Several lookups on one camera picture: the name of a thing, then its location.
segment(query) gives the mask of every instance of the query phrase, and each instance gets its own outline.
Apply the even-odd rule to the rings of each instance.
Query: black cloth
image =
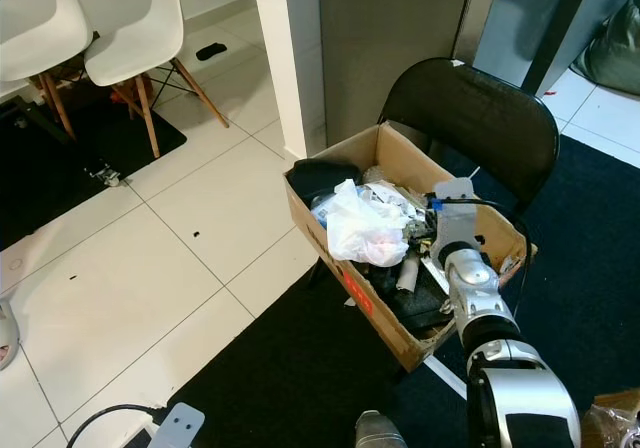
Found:
[[[480,194],[502,199],[482,172]],[[640,170],[562,138],[527,212],[540,247],[518,321],[583,414],[597,394],[637,386]],[[507,288],[513,296],[515,283]],[[399,364],[329,274],[302,278],[170,400],[206,415],[194,448],[349,447],[378,409],[411,448],[466,446],[465,404],[426,366]],[[436,353],[464,376],[457,337]]]
[[[39,110],[34,104],[28,107]],[[2,120],[0,251],[107,189],[85,167],[102,166],[102,159],[124,179],[154,161],[145,122],[137,115],[130,120],[126,105],[104,100],[69,116],[77,145],[61,144],[36,123],[26,122],[19,112]],[[162,117],[152,116],[161,155],[187,140]],[[62,130],[60,125],[51,126]]]

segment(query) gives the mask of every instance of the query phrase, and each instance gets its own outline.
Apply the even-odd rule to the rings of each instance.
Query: black cable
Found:
[[[74,443],[80,436],[80,434],[87,428],[87,426],[93,423],[96,419],[100,418],[102,415],[106,415],[107,413],[111,413],[113,411],[118,411],[118,410],[143,411],[151,415],[154,419],[154,422],[156,422],[158,417],[164,413],[165,408],[150,408],[148,406],[142,406],[142,405],[115,405],[115,406],[110,406],[109,408],[105,408],[104,410],[101,410],[95,413],[94,415],[92,415],[91,417],[89,417],[87,421],[85,421],[80,425],[80,427],[75,431],[73,436],[69,439],[69,443],[67,443],[67,448],[72,448]]]
[[[440,203],[447,203],[452,205],[469,204],[469,205],[490,206],[491,208],[501,211],[504,215],[506,215],[507,219],[509,219],[509,221],[513,224],[513,226],[515,226],[516,230],[518,230],[522,234],[522,236],[524,236],[525,255],[524,255],[524,266],[522,267],[522,279],[520,281],[520,289],[518,290],[516,302],[513,306],[513,318],[515,319],[516,314],[518,313],[518,308],[520,307],[520,300],[522,298],[522,293],[524,292],[524,285],[527,282],[527,274],[529,273],[529,266],[531,265],[531,251],[532,251],[531,238],[529,236],[529,229],[527,228],[527,224],[525,223],[524,219],[522,218],[522,216],[517,214],[511,208],[501,203],[497,203],[495,201],[480,200],[478,198],[456,198],[456,199],[445,198],[445,199],[438,199],[438,201]]]

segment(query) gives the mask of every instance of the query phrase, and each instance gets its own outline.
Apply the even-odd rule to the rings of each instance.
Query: cardboard box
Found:
[[[358,133],[314,158],[348,161],[363,172],[371,166],[380,165],[389,181],[421,193],[432,192],[435,183],[452,178],[450,173],[386,123]],[[455,322],[451,320],[446,325],[431,330],[424,339],[411,335],[350,261],[337,261],[331,257],[325,229],[296,195],[286,174],[285,184],[291,216],[298,228],[356,301],[402,366],[407,371],[414,370],[455,331]],[[478,206],[476,231],[486,238],[483,248],[496,272],[507,257],[517,261],[509,271],[501,275],[500,281],[504,284],[524,260],[524,237],[498,212],[486,206]]]

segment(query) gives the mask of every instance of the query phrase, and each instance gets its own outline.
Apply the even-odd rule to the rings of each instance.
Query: white pillar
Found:
[[[318,0],[256,0],[285,151],[304,158],[326,147]]]

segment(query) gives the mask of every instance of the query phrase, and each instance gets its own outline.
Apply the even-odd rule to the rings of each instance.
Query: plastic wrapper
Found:
[[[640,447],[637,413],[591,405],[584,421],[596,427],[602,448]]]
[[[331,256],[381,267],[400,263],[409,248],[402,230],[411,220],[403,207],[380,201],[353,180],[336,186],[335,193],[326,215]]]
[[[311,214],[325,230],[327,229],[327,214],[329,213],[331,200],[334,196],[333,193],[326,196],[316,196],[313,201],[311,201]]]
[[[377,183],[385,180],[384,172],[379,165],[374,165],[362,174],[363,183]]]

